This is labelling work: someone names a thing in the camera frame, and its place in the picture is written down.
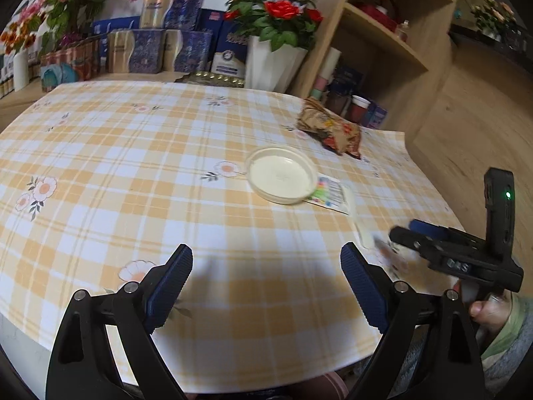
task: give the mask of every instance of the crumpled food wrapper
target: crumpled food wrapper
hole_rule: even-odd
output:
[[[327,110],[315,98],[304,100],[303,109],[298,115],[296,127],[309,134],[315,134],[322,144],[335,150],[339,155],[348,153],[361,159],[361,128],[337,114]]]

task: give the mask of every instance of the white flower pot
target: white flower pot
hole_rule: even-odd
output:
[[[15,54],[13,58],[13,86],[16,92],[23,89],[30,83],[30,75],[28,71],[28,50]]]
[[[287,44],[272,52],[270,40],[259,42],[258,36],[251,36],[246,57],[245,87],[285,93],[306,54],[306,49]]]

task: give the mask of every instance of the screw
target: screw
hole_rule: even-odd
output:
[[[124,291],[126,293],[133,293],[139,288],[139,283],[130,281],[124,286]]]
[[[76,293],[74,293],[74,300],[81,301],[86,295],[87,292],[85,290],[78,290]]]
[[[459,299],[459,294],[455,290],[446,290],[446,297],[450,301],[457,301]]]
[[[404,283],[403,281],[396,281],[394,283],[394,288],[396,289],[397,292],[400,292],[400,293],[405,293],[406,291],[409,290],[409,286],[407,285],[407,283]]]

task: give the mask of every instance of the yellow checkered tablecloth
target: yellow checkered tablecloth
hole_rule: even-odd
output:
[[[383,240],[412,218],[460,224],[402,134],[364,130],[362,160],[337,156],[294,128],[301,105],[245,89],[60,85],[0,134],[2,314],[51,349],[74,291],[116,291],[185,243],[193,272],[153,338],[186,392],[283,385],[371,354],[378,333],[339,263],[340,248],[357,242],[350,217],[261,199],[244,175],[246,153],[272,143],[306,153],[352,189]],[[450,285],[410,253],[392,262],[363,253],[418,291]]]

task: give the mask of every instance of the white bowl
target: white bowl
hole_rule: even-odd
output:
[[[298,150],[282,145],[261,147],[246,158],[252,189],[268,201],[295,204],[310,196],[318,182],[313,161]]]

